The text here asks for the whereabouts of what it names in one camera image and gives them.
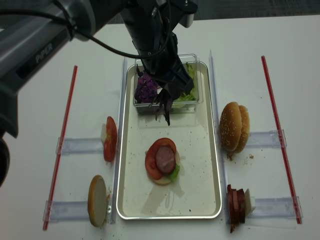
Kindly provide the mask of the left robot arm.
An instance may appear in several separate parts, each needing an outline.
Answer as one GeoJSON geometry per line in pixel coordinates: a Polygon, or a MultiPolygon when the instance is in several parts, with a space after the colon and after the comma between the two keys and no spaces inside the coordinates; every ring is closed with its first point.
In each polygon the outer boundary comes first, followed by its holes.
{"type": "Polygon", "coordinates": [[[137,54],[114,49],[117,55],[140,59],[160,85],[152,99],[166,119],[173,101],[194,87],[178,56],[176,25],[188,28],[198,6],[190,0],[53,0],[43,10],[2,9],[1,15],[24,16],[0,34],[0,132],[18,136],[18,92],[73,38],[95,40],[114,16],[120,15],[137,54]]]}

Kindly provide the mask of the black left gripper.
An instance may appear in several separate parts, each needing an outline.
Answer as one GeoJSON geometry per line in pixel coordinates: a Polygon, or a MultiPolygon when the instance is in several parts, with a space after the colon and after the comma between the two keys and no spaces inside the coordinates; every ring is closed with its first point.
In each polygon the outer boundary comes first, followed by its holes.
{"type": "Polygon", "coordinates": [[[196,13],[198,6],[190,0],[130,0],[120,16],[132,38],[144,70],[166,84],[148,105],[171,108],[172,97],[189,94],[194,88],[192,78],[178,57],[178,40],[172,32],[182,12],[196,13]]]}

